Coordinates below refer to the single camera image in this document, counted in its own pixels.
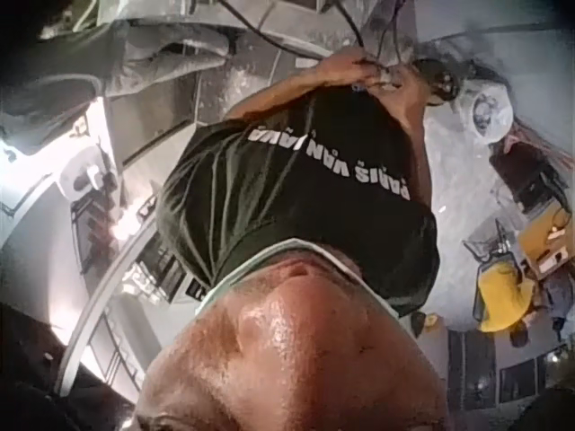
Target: dark green t-shirt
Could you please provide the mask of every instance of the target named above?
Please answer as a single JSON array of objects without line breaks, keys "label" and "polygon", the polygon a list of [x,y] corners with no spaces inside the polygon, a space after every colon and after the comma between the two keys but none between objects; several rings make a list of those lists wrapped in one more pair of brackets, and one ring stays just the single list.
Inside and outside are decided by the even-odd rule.
[{"label": "dark green t-shirt", "polygon": [[421,307],[435,217],[410,201],[408,137],[365,92],[321,89],[261,122],[199,129],[164,185],[158,227],[208,289],[288,238],[330,245],[400,314]]}]

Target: gray pants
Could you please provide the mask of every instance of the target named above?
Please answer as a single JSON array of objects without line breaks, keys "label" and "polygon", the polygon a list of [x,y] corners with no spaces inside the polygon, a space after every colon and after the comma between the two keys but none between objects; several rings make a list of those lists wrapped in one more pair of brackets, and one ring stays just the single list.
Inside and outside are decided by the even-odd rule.
[{"label": "gray pants", "polygon": [[[161,50],[173,43],[196,48],[196,54]],[[124,58],[105,88],[107,96],[140,92],[146,87],[211,67],[222,66],[229,44],[223,35],[195,24],[130,26]]]}]

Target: person in gray pants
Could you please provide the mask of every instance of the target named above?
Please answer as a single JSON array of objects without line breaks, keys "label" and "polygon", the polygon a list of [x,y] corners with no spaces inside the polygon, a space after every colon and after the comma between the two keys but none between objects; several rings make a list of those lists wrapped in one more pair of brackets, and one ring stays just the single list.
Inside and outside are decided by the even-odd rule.
[{"label": "person in gray pants", "polygon": [[[194,48],[193,53],[164,50],[173,43]],[[224,35],[197,24],[115,21],[39,41],[3,71],[0,139],[35,154],[96,97],[132,94],[222,66],[228,54]]]}]

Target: man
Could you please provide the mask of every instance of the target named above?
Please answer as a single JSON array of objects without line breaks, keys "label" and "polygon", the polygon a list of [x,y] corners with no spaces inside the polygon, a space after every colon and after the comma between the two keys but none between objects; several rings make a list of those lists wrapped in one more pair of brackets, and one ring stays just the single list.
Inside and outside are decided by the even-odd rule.
[{"label": "man", "polygon": [[[164,50],[181,43],[199,52]],[[0,71],[0,139],[35,154],[71,128],[96,97],[144,90],[222,66],[227,38],[195,24],[115,21],[23,48]]]},{"label": "man", "polygon": [[348,48],[196,132],[158,227],[211,291],[148,369],[142,429],[444,429],[442,384],[397,321],[438,270],[429,88],[401,73],[385,92]]}]

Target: black t-shirt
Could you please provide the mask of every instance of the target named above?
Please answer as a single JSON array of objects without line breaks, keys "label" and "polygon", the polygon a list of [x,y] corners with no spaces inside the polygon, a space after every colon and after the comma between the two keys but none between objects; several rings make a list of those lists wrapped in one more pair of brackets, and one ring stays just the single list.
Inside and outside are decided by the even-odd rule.
[{"label": "black t-shirt", "polygon": [[365,92],[321,89],[268,119],[199,129],[164,185],[158,227],[207,288],[288,238],[330,245],[400,314],[421,307],[435,217],[410,201],[408,137]]}]

